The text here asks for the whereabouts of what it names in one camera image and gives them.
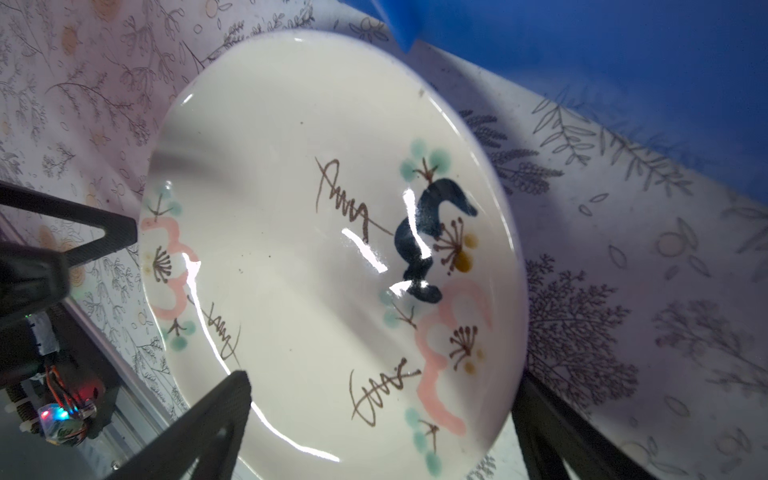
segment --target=white ceramic plate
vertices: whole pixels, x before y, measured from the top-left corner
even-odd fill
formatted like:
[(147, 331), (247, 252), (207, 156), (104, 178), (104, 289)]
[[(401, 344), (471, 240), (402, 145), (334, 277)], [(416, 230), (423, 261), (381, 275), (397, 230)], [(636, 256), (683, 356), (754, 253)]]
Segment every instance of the white ceramic plate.
[(261, 478), (455, 480), (494, 442), (519, 242), (471, 131), (394, 58), (315, 31), (233, 48), (168, 113), (140, 230), (184, 398), (248, 372)]

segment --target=blue surface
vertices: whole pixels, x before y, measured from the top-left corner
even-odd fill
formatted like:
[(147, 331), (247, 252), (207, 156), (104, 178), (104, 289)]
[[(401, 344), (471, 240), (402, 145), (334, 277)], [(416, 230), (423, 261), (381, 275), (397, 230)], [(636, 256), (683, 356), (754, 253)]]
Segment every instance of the blue surface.
[(768, 204), (768, 4), (346, 3)]

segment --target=white tablecloth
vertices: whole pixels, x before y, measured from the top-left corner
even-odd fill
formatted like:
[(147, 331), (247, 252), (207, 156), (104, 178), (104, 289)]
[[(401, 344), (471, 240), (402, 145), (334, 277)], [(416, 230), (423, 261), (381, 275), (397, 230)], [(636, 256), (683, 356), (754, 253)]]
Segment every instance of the white tablecloth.
[[(664, 154), (684, 146), (663, 132), (655, 151), (613, 135), (601, 124), (627, 119), (599, 93), (559, 92), (593, 112), (580, 118), (428, 45), (402, 55), (334, 0), (0, 0), (0, 179), (137, 217), (175, 96), (232, 45), (283, 28), (371, 42), (462, 112), (521, 234), (538, 378), (660, 478), (765, 475), (768, 207), (676, 167)], [(32, 245), (94, 237), (2, 213)], [(136, 260), (134, 246), (75, 269), (73, 296), (179, 415)], [(511, 423), (469, 478), (527, 478)]]

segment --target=black plastic bracket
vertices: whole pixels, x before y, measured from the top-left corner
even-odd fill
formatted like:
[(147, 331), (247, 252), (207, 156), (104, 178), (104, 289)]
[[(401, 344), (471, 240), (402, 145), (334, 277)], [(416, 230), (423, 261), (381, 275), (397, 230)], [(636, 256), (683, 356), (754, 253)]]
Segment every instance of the black plastic bracket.
[(529, 372), (512, 419), (531, 480), (568, 480), (564, 460), (581, 480), (654, 478)]
[(69, 294), (68, 270), (136, 243), (136, 221), (17, 185), (0, 182), (0, 204), (97, 227), (98, 240), (59, 253), (0, 243), (0, 329)]
[(232, 372), (108, 480), (230, 480), (250, 411), (248, 375)]

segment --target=wire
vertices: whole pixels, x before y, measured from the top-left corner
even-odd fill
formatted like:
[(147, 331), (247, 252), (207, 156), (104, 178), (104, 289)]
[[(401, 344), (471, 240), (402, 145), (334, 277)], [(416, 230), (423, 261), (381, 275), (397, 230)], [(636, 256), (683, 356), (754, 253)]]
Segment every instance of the wire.
[[(61, 375), (59, 374), (56, 365), (45, 367), (45, 381), (48, 389), (51, 391), (51, 394), (54, 396), (54, 399), (60, 407), (73, 415), (76, 408), (81, 408), (79, 402), (67, 390), (64, 381), (61, 380)], [(61, 397), (64, 398), (63, 402), (61, 401), (61, 397), (58, 395), (57, 389), (54, 387), (54, 385), (61, 391)]]

